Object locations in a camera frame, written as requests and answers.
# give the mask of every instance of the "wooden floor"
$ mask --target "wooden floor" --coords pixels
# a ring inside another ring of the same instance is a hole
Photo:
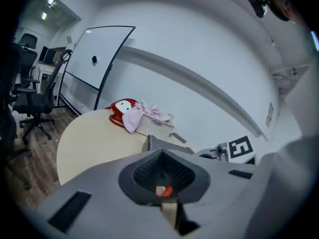
[[[26,191],[23,184],[8,172],[7,181],[12,195],[19,203],[27,205],[32,210],[48,194],[60,187],[56,171],[56,152],[64,130],[73,121],[72,119],[62,118],[73,117],[74,114],[66,108],[54,109],[45,118],[56,119],[55,125],[52,122],[42,123],[43,128],[51,134],[52,140],[48,140],[46,135],[39,128],[35,127],[27,136],[27,140],[29,141],[27,148],[31,151],[32,157],[22,154],[10,162],[32,186],[30,190]],[[26,126],[21,129],[17,123],[18,139],[15,140],[15,149],[24,147],[22,135],[25,129]]]

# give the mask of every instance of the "pink cloth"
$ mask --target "pink cloth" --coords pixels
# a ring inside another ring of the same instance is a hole
[[[170,117],[167,115],[163,116],[156,105],[153,105],[149,109],[147,104],[144,101],[141,101],[140,104],[135,103],[135,106],[129,109],[122,116],[123,125],[128,132],[133,133],[135,131],[135,129],[139,126],[143,114],[152,116],[160,121],[168,121],[170,119]]]
[[[128,132],[133,133],[135,131],[141,121],[143,114],[143,109],[140,109],[138,106],[134,106],[132,109],[129,109],[123,114],[123,125]]]

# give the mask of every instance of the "round table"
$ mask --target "round table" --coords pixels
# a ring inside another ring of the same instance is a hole
[[[66,128],[56,155],[61,185],[92,166],[147,150],[147,137],[136,132],[128,133],[112,124],[109,121],[111,114],[111,110],[88,112]],[[168,137],[166,141],[197,151],[189,142],[183,144],[175,137]]]

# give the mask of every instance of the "orange object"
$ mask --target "orange object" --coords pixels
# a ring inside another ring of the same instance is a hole
[[[171,186],[166,187],[162,197],[169,197],[173,193],[173,188]]]

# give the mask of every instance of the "white basket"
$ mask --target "white basket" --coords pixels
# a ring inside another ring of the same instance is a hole
[[[144,114],[135,131],[146,136],[152,134],[158,139],[165,140],[172,132],[173,128],[174,124],[171,120],[163,122]]]

